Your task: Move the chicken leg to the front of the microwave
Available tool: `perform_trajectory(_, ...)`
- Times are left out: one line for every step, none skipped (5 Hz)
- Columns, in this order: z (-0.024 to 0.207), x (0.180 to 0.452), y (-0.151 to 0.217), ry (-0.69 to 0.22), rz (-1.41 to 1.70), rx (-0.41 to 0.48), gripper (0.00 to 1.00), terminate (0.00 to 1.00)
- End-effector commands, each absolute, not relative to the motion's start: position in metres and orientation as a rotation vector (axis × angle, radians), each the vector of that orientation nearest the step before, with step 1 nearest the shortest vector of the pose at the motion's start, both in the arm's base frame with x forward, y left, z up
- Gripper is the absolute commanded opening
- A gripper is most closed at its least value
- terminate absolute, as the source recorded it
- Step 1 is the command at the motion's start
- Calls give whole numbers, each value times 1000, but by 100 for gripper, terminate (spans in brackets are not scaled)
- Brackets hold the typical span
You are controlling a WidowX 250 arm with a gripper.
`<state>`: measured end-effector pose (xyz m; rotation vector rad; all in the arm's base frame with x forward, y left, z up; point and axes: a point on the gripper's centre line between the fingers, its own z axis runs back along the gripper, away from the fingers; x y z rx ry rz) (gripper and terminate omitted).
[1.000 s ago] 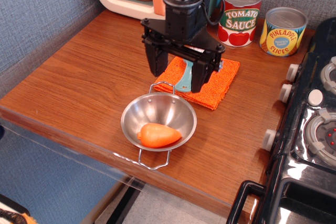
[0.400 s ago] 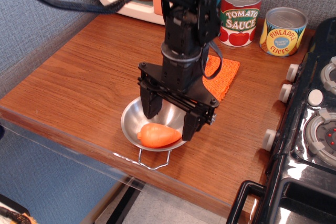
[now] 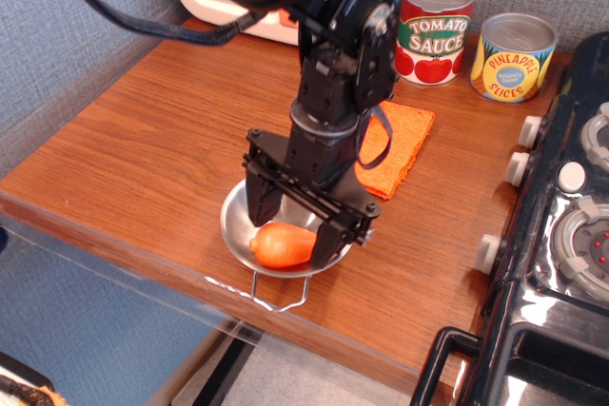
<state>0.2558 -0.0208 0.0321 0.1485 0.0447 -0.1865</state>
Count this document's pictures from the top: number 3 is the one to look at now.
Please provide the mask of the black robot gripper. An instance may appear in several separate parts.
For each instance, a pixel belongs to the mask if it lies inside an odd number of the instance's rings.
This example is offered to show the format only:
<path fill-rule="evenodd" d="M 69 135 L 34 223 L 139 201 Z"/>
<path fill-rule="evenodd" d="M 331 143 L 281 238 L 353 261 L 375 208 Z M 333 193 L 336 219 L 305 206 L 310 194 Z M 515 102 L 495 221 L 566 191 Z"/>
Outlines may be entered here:
<path fill-rule="evenodd" d="M 246 134 L 249 151 L 244 156 L 246 200 L 255 227 L 270 222 L 283 196 L 322 220 L 310 265 L 325 267 L 347 244 L 364 244 L 380 208 L 355 176 L 355 164 L 371 169 L 381 158 L 365 164 L 363 139 L 371 118 L 381 119 L 374 106 L 362 114 L 349 112 L 337 123 L 321 121 L 293 102 L 291 130 L 287 137 L 252 128 Z"/>

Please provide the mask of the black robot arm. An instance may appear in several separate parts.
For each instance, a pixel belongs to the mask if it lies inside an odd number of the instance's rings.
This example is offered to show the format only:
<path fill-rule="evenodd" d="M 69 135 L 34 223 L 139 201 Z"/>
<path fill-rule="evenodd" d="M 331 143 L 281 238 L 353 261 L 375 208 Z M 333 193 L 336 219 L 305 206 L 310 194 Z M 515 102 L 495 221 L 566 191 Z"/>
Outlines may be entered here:
<path fill-rule="evenodd" d="M 379 207 L 358 182 L 363 138 L 393 92 L 395 0 L 232 0 L 267 13 L 285 10 L 299 27 L 301 82 L 287 136 L 247 134 L 248 216 L 263 226 L 288 197 L 321 219 L 310 258 L 325 266 L 364 242 Z"/>

